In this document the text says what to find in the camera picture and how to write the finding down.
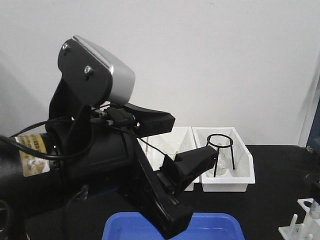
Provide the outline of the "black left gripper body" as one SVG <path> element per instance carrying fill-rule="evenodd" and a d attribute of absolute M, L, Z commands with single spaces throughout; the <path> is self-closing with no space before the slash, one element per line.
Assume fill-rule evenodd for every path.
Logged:
<path fill-rule="evenodd" d="M 162 169 L 153 170 L 134 132 L 135 116 L 125 109 L 92 115 L 93 143 L 86 155 L 67 164 L 67 177 L 91 193 L 116 191 L 150 221 L 164 238 L 185 231 L 192 210 L 165 191 Z"/>

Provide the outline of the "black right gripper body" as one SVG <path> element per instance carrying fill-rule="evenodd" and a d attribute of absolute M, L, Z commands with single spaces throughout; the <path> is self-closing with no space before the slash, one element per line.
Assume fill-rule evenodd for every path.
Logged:
<path fill-rule="evenodd" d="M 305 183 L 312 198 L 320 204 L 320 174 L 310 173 L 305 176 Z"/>

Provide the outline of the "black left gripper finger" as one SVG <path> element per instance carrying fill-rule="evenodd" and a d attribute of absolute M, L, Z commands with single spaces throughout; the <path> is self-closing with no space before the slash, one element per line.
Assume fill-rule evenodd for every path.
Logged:
<path fill-rule="evenodd" d="M 178 153 L 174 159 L 164 157 L 161 183 L 167 193 L 178 197 L 202 173 L 214 167 L 218 151 L 210 146 Z"/>
<path fill-rule="evenodd" d="M 143 108 L 131 103 L 123 107 L 135 117 L 134 133 L 140 138 L 170 133 L 175 123 L 175 117 L 169 112 Z"/>

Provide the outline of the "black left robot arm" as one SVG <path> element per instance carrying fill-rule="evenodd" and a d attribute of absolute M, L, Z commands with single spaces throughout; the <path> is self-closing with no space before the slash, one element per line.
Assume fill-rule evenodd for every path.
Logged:
<path fill-rule="evenodd" d="M 0 203 L 8 210 L 1 237 L 25 239 L 25 218 L 68 207 L 77 197 L 116 191 L 165 239 L 183 232 L 192 210 L 178 196 L 215 165 L 210 146 L 164 156 L 153 170 L 140 142 L 172 130 L 167 112 L 132 104 L 104 111 L 82 106 L 78 116 L 53 109 L 45 133 L 0 138 Z"/>

